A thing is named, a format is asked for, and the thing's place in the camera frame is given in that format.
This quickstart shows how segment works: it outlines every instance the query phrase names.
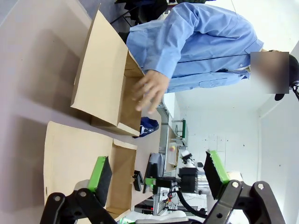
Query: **screw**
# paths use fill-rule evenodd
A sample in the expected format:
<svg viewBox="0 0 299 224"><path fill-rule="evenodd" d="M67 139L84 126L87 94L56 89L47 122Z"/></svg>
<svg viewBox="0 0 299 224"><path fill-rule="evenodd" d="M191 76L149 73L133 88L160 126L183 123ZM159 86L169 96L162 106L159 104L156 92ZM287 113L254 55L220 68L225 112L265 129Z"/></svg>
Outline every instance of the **screw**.
<svg viewBox="0 0 299 224"><path fill-rule="evenodd" d="M262 184L262 183L259 183L259 184L257 185L257 187L258 187L260 190L262 190L262 189L263 189L263 184Z"/></svg>
<svg viewBox="0 0 299 224"><path fill-rule="evenodd" d="M233 182L233 183L232 183L232 186L233 186L234 188L238 188L238 187L239 187L239 183L238 183L238 182Z"/></svg>
<svg viewBox="0 0 299 224"><path fill-rule="evenodd" d="M56 196L56 197L54 198L54 200L57 201L57 202L59 202L59 201L60 201L60 197L59 197L59 196Z"/></svg>
<svg viewBox="0 0 299 224"><path fill-rule="evenodd" d="M84 191L81 191L79 194L80 194L81 197L85 197L86 196L86 192L84 192Z"/></svg>

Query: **blue shirt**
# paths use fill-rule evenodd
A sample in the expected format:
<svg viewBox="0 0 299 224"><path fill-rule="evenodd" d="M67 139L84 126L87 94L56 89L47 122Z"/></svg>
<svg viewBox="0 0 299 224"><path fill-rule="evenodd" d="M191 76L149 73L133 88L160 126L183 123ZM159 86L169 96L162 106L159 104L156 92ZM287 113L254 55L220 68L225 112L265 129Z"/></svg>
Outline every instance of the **blue shirt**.
<svg viewBox="0 0 299 224"><path fill-rule="evenodd" d="M253 26L235 12L180 3L164 21L132 27L127 46L144 72L161 72L171 78L167 92L178 92L249 78L246 70L236 70L250 65L250 53L260 51L263 42Z"/></svg>

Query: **black cap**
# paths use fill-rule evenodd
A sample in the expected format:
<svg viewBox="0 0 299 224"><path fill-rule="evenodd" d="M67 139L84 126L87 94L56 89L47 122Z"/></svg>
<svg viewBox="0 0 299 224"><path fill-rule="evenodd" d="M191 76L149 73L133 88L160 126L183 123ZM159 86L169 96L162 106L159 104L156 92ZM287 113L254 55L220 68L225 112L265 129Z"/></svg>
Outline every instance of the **black cap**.
<svg viewBox="0 0 299 224"><path fill-rule="evenodd" d="M290 55L289 56L289 87L292 88L292 84L299 81L299 63L297 59ZM285 95L275 94L275 100L280 101Z"/></svg>

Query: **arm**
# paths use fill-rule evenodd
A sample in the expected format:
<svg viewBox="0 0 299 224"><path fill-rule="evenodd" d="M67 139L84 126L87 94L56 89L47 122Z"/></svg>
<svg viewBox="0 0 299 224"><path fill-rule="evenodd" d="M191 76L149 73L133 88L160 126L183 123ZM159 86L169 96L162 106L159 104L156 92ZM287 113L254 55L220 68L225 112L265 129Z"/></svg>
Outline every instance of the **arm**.
<svg viewBox="0 0 299 224"><path fill-rule="evenodd" d="M154 46L147 49L145 70L171 78L186 40L194 33L236 38L238 14L204 4L181 3L166 17Z"/></svg>

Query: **finger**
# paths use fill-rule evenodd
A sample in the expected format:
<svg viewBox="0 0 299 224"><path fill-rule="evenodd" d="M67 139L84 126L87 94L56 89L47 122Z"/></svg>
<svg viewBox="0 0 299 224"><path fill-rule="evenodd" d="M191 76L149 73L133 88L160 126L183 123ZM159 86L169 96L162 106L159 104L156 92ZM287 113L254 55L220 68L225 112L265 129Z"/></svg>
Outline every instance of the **finger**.
<svg viewBox="0 0 299 224"><path fill-rule="evenodd" d="M149 93L138 103L136 110L141 111L145 106L150 104L151 99L157 94L158 88L152 88Z"/></svg>
<svg viewBox="0 0 299 224"><path fill-rule="evenodd" d="M139 90L142 86L144 86L144 84L146 84L146 82L148 81L148 77L147 76L145 76L145 77L143 77L142 79L140 79L134 86L133 86L133 91L135 92L135 91L137 91L137 90Z"/></svg>
<svg viewBox="0 0 299 224"><path fill-rule="evenodd" d="M147 93L154 86L153 82L146 83L142 88L140 88L134 95L133 99L137 100L143 97L145 93Z"/></svg>
<svg viewBox="0 0 299 224"><path fill-rule="evenodd" d="M154 98L154 101L152 102L152 104L149 108L149 113L153 113L155 111L155 109L157 108L157 106L161 102L163 95L164 95L164 91L159 91L156 94L156 97Z"/></svg>

